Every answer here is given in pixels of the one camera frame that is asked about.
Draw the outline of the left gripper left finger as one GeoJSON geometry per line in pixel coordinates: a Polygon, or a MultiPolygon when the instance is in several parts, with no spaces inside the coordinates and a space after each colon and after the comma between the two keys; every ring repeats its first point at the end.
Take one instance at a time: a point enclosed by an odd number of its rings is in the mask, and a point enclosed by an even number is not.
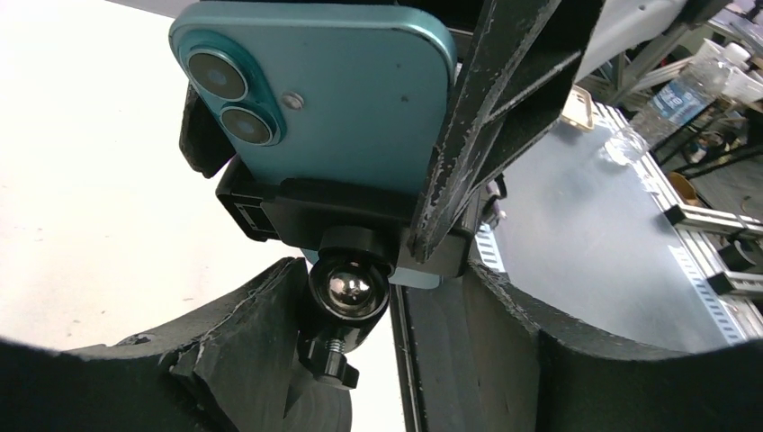
{"type": "Polygon", "coordinates": [[[215,301],[114,346],[1,344],[4,431],[279,431],[296,296],[284,258],[215,301]]]}

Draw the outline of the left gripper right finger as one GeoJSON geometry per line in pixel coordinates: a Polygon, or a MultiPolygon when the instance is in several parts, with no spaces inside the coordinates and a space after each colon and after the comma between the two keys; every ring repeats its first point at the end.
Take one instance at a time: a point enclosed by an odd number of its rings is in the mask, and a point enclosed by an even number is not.
{"type": "Polygon", "coordinates": [[[759,431],[762,343],[689,354],[571,317],[478,261],[463,294],[490,431],[759,431]]]}

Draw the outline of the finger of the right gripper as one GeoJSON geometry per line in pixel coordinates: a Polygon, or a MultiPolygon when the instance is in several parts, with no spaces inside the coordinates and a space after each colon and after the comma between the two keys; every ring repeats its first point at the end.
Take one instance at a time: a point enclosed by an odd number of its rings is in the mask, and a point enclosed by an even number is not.
{"type": "Polygon", "coordinates": [[[228,137],[191,84],[184,101],[179,148],[189,167],[213,178],[235,155],[228,137]]]}
{"type": "Polygon", "coordinates": [[[470,200],[561,110],[602,1],[485,1],[433,146],[408,250],[425,263],[470,200]]]}

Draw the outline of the blue-cased phone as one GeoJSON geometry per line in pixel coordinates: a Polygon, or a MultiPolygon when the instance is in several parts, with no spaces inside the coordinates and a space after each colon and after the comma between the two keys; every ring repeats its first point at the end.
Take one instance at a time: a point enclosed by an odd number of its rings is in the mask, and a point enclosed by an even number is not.
{"type": "Polygon", "coordinates": [[[256,180],[333,181],[417,204],[457,62],[451,33],[432,14],[204,1],[183,9],[168,40],[256,180]]]}

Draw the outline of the black phone stand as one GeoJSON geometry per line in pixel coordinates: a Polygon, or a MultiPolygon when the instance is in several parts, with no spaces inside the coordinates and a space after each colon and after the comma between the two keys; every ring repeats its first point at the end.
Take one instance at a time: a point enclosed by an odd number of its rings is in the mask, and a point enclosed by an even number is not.
{"type": "Polygon", "coordinates": [[[298,372],[288,409],[314,383],[354,389],[359,373],[346,356],[379,322],[394,287],[431,290],[461,276],[479,226],[479,202],[472,199],[419,263],[407,246],[413,196],[316,179],[266,184],[239,157],[230,160],[216,195],[248,238],[298,248],[312,265],[298,284],[298,372]]]}

